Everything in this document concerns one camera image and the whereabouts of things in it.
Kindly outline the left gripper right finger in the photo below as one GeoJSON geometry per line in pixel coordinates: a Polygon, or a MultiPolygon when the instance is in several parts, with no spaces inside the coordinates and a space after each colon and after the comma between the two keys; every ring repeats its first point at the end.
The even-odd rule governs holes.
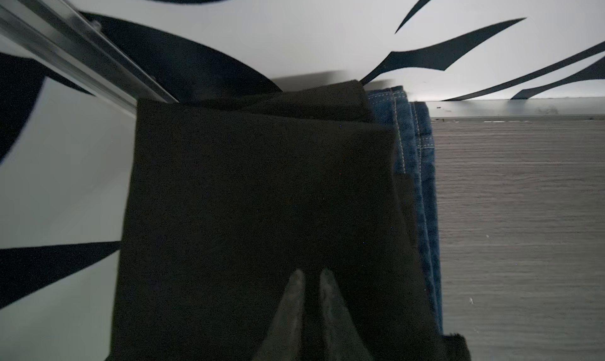
{"type": "Polygon", "coordinates": [[[373,360],[353,323],[331,270],[321,271],[319,293],[325,360],[373,360]]]}

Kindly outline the black garment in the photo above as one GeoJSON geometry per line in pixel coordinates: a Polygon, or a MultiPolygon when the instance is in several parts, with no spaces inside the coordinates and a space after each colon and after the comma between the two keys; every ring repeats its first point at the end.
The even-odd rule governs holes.
{"type": "Polygon", "coordinates": [[[325,360],[328,269],[373,360],[468,360],[431,311],[395,139],[356,80],[140,100],[109,359],[253,360],[301,270],[299,360],[325,360]]]}

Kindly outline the dark blue denim skirt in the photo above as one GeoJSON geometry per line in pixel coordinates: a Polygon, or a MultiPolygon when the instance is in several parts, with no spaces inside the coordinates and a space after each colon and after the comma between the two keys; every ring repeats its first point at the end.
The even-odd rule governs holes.
{"type": "Polygon", "coordinates": [[[414,185],[414,208],[426,291],[439,331],[443,330],[441,254],[436,199],[435,143],[429,109],[411,102],[403,87],[367,92],[376,121],[395,129],[395,174],[414,185]]]}

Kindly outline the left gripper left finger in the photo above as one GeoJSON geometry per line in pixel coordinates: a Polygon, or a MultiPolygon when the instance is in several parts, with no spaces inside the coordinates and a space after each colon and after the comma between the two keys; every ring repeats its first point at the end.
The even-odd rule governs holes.
{"type": "Polygon", "coordinates": [[[288,279],[276,313],[253,360],[299,360],[305,309],[305,275],[301,270],[288,279]]]}

